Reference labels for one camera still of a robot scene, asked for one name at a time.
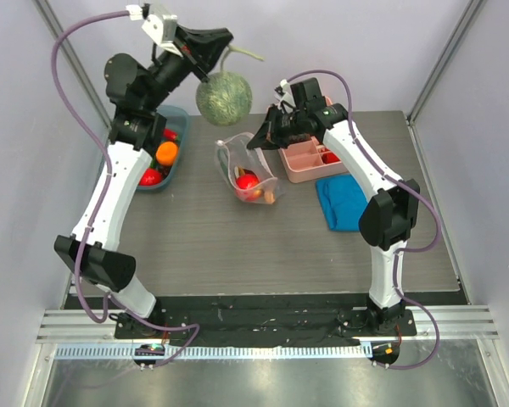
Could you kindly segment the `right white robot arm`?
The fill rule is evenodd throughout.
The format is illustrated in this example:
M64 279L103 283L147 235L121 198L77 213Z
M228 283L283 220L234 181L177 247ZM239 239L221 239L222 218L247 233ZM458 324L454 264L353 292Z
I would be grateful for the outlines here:
M417 223L420 188L403 181L365 144L352 114L340 103L329 104L315 78L291 83L283 80L249 149L286 149L301 135L313 136L335 154L363 192L367 206L360 220L361 236L369 245L372 283L367 294L362 328L383 335L395 327L406 306L396 292L401 268L393 254L406 247Z

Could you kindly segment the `green netted melon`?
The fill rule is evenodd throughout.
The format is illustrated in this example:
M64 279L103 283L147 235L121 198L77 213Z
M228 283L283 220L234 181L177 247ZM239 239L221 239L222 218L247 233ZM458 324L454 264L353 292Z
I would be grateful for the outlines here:
M264 62L260 55L240 47L229 45L219 63L219 69L208 75L208 80L200 82L195 102L200 114L212 125L236 125L250 114L253 94L247 79L237 72L225 69L227 59L233 53L240 53Z

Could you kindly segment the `clear zip top bag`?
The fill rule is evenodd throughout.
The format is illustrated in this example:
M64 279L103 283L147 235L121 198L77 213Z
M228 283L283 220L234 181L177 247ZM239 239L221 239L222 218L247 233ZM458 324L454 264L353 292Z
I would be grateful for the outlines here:
M217 140L215 142L216 168L218 169L216 152L220 148L226 148L230 155L230 171L232 172L232 179L230 182L227 182L223 177L222 178L227 186L233 191L236 198L247 204L257 204L254 200L241 199L236 194L236 179L245 174L253 174L256 175L260 181L258 188L273 191L276 195L276 199L278 200L284 194L284 184L282 180L272 173L261 149L247 149L247 144L252 137L252 133L242 132L224 140Z

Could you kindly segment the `green scallion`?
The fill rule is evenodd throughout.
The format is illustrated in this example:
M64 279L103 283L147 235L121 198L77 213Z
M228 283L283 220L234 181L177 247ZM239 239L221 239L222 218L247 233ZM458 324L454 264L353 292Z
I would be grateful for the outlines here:
M232 179L232 172L230 171L230 155L226 148L220 148L216 152L217 167L221 171L222 177L230 182Z

